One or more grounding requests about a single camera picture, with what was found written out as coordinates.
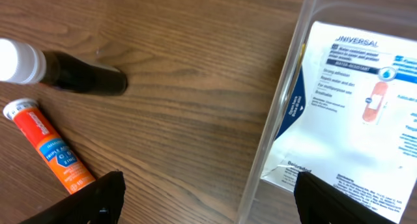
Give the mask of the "orange tablet tube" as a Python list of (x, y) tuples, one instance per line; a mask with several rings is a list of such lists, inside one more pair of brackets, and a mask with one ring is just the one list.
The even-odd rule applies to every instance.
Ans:
[(69, 193), (74, 194), (96, 181), (35, 100), (14, 100), (4, 107), (3, 114), (15, 123)]

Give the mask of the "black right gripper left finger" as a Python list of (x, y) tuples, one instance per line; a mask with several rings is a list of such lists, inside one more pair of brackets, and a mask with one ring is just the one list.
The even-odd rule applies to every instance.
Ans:
[(123, 173), (111, 171), (21, 224), (116, 224), (121, 216), (125, 191)]

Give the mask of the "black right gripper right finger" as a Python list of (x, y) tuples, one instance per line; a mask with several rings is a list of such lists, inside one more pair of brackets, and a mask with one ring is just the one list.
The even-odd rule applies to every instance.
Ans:
[(301, 224), (395, 224), (309, 172), (300, 172), (294, 189)]

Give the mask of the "clear plastic container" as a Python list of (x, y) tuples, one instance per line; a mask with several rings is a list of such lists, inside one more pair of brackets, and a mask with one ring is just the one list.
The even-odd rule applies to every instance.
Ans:
[[(304, 0), (238, 208), (238, 223), (299, 223), (294, 190), (261, 179), (291, 97), (297, 62), (316, 22), (352, 27), (416, 42), (416, 0)], [(416, 222), (416, 182), (399, 222)]]

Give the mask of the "dark bottle white cap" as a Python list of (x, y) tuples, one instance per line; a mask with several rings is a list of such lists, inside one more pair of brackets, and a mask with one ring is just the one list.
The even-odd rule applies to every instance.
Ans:
[(1, 39), (1, 81), (19, 85), (42, 83), (82, 94), (118, 96), (127, 76), (120, 70), (88, 63), (61, 51), (43, 51), (12, 39)]

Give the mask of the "white plaster box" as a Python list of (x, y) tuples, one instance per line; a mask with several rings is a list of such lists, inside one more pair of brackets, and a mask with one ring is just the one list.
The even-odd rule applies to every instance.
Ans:
[(302, 69), (305, 107), (261, 179), (292, 191), (309, 172), (399, 222), (416, 182), (416, 42), (316, 21)]

